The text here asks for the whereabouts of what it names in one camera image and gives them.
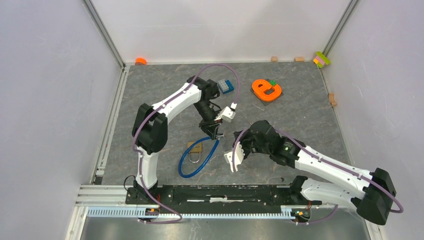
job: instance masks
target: robotic arm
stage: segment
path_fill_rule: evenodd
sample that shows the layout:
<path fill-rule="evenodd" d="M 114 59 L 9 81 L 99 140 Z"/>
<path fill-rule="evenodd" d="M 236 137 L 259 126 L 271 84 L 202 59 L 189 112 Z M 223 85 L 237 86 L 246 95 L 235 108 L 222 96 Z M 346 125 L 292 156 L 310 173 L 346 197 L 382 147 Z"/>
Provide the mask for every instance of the robotic arm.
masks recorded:
<path fill-rule="evenodd" d="M 241 132 L 234 133 L 236 138 L 240 134 Z M 306 151 L 318 156 L 318 159 L 298 147 L 289 138 L 281 137 L 268 121 L 257 121 L 250 126 L 235 146 L 235 170 L 237 171 L 237 165 L 241 164 L 243 159 L 246 159 L 251 153 L 267 154 L 271 160 L 279 165 L 307 171 L 332 182 L 320 182 L 306 176 L 297 176 L 291 187 L 298 189 L 298 192 L 305 199 L 349 207 L 370 222 L 379 225 L 386 223 L 393 200 L 361 178 L 361 176 L 364 176 L 372 179 L 390 194 L 396 196 L 394 185 L 386 171 L 377 168 L 374 172 L 371 172 L 352 167 L 319 153 L 303 142 L 297 142 Z M 233 152 L 227 152 L 224 156 L 230 164 L 231 170 L 234 171 Z M 321 161 L 322 159 L 331 164 L 324 163 Z M 356 175 L 341 170 L 337 166 L 350 169 Z"/>
<path fill-rule="evenodd" d="M 135 118 L 134 126 L 132 128 L 132 136 L 134 137 L 138 127 L 147 116 L 162 106 L 168 99 L 176 96 L 179 92 L 183 91 L 189 83 L 193 80 L 190 77 L 181 89 L 167 97 L 166 99 L 153 104 L 152 106 L 146 103 L 138 108 L 137 116 Z M 179 113 L 190 105 L 194 105 L 198 113 L 202 117 L 199 123 L 199 128 L 206 133 L 212 140 L 223 136 L 218 133 L 218 127 L 223 120 L 231 122 L 236 115 L 235 108 L 237 104 L 232 103 L 231 107 L 226 106 L 221 109 L 218 105 L 211 102 L 220 96 L 218 85 L 212 80 L 203 80 L 200 77 L 196 78 L 193 85 L 190 86 L 183 94 L 179 95 L 173 101 L 163 106 L 147 124 L 141 129 L 138 135 L 136 145 L 137 149 L 143 152 L 142 155 L 142 172 L 140 172 L 140 160 L 138 161 L 138 174 L 136 181 L 141 185 L 140 175 L 143 176 L 143 181 L 150 189 L 158 182 L 156 176 L 156 168 L 158 163 L 159 151 L 165 146 L 168 141 L 168 123 L 172 121 Z"/>

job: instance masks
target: white wall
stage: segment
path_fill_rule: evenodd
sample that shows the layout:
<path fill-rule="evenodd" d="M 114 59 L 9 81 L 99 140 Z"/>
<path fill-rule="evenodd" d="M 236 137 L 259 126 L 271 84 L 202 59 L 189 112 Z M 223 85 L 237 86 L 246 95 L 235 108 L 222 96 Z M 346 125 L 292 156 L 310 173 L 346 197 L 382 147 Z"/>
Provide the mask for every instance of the white wall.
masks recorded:
<path fill-rule="evenodd" d="M 322 51 L 349 0 L 92 0 L 123 60 L 292 61 Z"/>
<path fill-rule="evenodd" d="M 0 3 L 0 239 L 64 239 L 120 69 L 79 0 Z"/>
<path fill-rule="evenodd" d="M 405 207 L 388 218 L 391 240 L 424 235 L 423 10 L 421 0 L 359 2 L 324 68 L 352 160 L 389 171 Z"/>

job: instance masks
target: gray floor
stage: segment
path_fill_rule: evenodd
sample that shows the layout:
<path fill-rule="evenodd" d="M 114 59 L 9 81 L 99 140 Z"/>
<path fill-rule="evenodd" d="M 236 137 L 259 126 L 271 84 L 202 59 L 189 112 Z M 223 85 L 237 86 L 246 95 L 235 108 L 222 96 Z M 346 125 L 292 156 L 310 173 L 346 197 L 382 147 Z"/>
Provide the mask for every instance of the gray floor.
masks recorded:
<path fill-rule="evenodd" d="M 211 161 L 196 176 L 182 178 L 178 174 L 178 162 L 187 148 L 187 143 L 206 135 L 198 128 L 201 117 L 190 106 L 169 123 L 168 142 L 159 155 L 157 177 L 159 184 L 289 184 L 296 175 L 312 176 L 276 165 L 267 156 L 253 154 L 231 173 L 223 153 L 232 147 L 233 132 L 240 131 L 258 120 L 268 120 L 317 151 L 348 163 L 348 157 L 337 125 L 333 109 L 327 97 L 327 90 L 321 72 L 312 62 L 278 63 L 232 63 L 229 64 L 241 79 L 240 100 L 236 117 L 231 123 L 224 122 L 220 132 L 227 134 L 221 140 Z M 128 175 L 137 173 L 137 155 L 131 151 L 134 120 L 138 107 L 159 102 L 178 90 L 204 64 L 145 65 L 132 66 L 126 80 L 119 115 L 107 159 L 103 185 L 121 185 Z M 235 88 L 237 81 L 233 74 L 223 67 L 212 67 L 201 75 L 203 79 L 219 81 L 230 79 Z M 284 95 L 264 106 L 251 92 L 256 79 L 275 80 Z M 221 95 L 214 102 L 222 108 L 228 106 L 235 92 Z M 204 142 L 203 158 L 209 153 L 212 141 Z M 192 172 L 199 166 L 188 160 L 183 172 Z"/>
<path fill-rule="evenodd" d="M 322 219 L 329 209 L 314 209 Z M 338 209 L 323 223 L 296 226 L 285 219 L 183 219 L 183 223 L 145 225 L 134 218 L 88 217 L 82 240 L 369 240 L 364 220 Z"/>

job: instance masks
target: blue loop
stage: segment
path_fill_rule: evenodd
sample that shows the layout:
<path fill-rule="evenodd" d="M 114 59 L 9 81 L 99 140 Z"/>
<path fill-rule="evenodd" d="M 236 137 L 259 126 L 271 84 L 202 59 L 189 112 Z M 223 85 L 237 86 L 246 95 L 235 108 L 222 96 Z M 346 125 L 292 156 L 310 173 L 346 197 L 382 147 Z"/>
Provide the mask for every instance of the blue loop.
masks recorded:
<path fill-rule="evenodd" d="M 196 169 L 194 172 L 187 174 L 187 175 L 184 174 L 183 171 L 182 171 L 183 161 L 186 158 L 187 154 L 189 154 L 190 150 L 192 148 L 194 148 L 194 146 L 196 146 L 196 144 L 201 143 L 201 142 L 206 141 L 206 140 L 209 140 L 209 139 L 211 139 L 209 136 L 201 138 L 201 139 L 197 140 L 195 143 L 193 143 L 191 146 L 189 146 L 187 148 L 187 150 L 185 150 L 184 154 L 182 155 L 182 157 L 181 157 L 181 159 L 179 160 L 179 163 L 178 163 L 178 173 L 181 177 L 183 177 L 185 179 L 193 177 L 194 175 L 198 174 L 200 172 L 200 170 L 202 170 L 206 166 L 206 164 L 209 162 L 209 160 L 211 159 L 215 150 L 217 149 L 218 144 L 220 143 L 219 139 L 217 139 L 215 141 L 215 145 L 213 145 L 212 150 L 210 150 L 210 152 L 209 152 L 209 155 L 206 157 L 204 162 L 198 167 L 198 169 Z"/>

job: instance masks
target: blue toy block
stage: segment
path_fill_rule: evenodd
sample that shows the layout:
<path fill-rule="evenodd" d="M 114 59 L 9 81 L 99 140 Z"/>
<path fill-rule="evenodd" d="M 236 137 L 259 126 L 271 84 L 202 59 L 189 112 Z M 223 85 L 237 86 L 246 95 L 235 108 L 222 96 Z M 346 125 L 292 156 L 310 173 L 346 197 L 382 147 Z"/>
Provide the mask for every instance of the blue toy block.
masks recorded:
<path fill-rule="evenodd" d="M 230 80 L 225 80 L 225 79 L 219 80 L 218 81 L 218 87 L 223 94 L 227 94 L 229 92 L 234 91 L 234 87 L 231 84 Z"/>

